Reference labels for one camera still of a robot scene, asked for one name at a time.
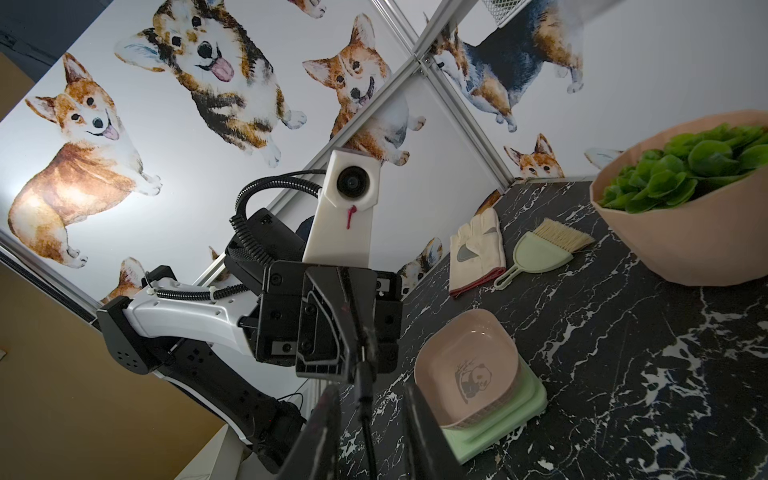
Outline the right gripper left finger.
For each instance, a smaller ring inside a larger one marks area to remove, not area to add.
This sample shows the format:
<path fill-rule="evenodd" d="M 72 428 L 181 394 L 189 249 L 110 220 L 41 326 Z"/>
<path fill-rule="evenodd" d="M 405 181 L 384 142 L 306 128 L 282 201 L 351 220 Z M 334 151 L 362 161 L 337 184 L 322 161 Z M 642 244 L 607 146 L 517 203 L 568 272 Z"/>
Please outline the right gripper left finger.
<path fill-rule="evenodd" d="M 323 391 L 277 479 L 340 479 L 340 436 L 340 392 L 331 384 Z"/>

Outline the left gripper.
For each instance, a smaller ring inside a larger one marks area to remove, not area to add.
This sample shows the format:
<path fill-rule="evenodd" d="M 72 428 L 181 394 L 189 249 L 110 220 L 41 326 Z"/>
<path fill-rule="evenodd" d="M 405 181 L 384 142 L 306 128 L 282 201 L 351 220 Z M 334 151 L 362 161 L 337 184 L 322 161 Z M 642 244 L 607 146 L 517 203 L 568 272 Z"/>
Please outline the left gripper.
<path fill-rule="evenodd" d="M 278 261 L 254 312 L 254 357 L 302 378 L 352 384 L 357 364 L 375 376 L 398 366 L 402 279 L 368 268 Z"/>

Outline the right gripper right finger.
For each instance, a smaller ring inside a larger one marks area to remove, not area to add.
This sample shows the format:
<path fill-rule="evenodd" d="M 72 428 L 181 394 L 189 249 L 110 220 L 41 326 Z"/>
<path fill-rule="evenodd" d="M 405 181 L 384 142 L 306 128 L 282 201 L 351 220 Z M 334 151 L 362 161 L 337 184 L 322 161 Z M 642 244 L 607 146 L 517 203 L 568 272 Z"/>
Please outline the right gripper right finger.
<path fill-rule="evenodd" d="M 424 395 L 413 383 L 404 386 L 406 478 L 459 480 L 464 471 L 451 450 Z"/>

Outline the green electronic scale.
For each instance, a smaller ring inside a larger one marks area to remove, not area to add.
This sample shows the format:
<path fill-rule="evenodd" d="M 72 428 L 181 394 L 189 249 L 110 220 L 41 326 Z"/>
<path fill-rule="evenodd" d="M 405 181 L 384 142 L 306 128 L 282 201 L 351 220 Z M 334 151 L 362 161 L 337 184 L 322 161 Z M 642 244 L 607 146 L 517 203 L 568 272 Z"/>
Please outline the green electronic scale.
<path fill-rule="evenodd" d="M 499 409 L 466 429 L 443 429 L 442 432 L 460 464 L 465 464 L 504 436 L 545 411 L 548 399 L 541 380 L 520 359 L 516 378 L 518 390 Z"/>

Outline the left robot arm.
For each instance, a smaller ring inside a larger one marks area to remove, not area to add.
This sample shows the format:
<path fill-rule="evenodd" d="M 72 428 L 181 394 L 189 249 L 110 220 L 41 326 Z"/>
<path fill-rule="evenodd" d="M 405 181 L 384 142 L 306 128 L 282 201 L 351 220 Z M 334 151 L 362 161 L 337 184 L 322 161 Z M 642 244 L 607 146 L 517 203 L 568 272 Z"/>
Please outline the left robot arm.
<path fill-rule="evenodd" d="M 214 412 L 271 473 L 284 470 L 305 418 L 282 398 L 252 386 L 215 354 L 224 346 L 302 378 L 350 384 L 359 420 L 371 426 L 373 384 L 392 372 L 401 336 L 402 279 L 393 272 L 304 263 L 304 245 L 269 210 L 246 214 L 256 193 L 274 188 L 319 196 L 312 171 L 268 176 L 238 194 L 225 264 L 236 283 L 181 284 L 172 269 L 147 274 L 133 297 L 97 313 L 112 358 L 155 373 Z"/>

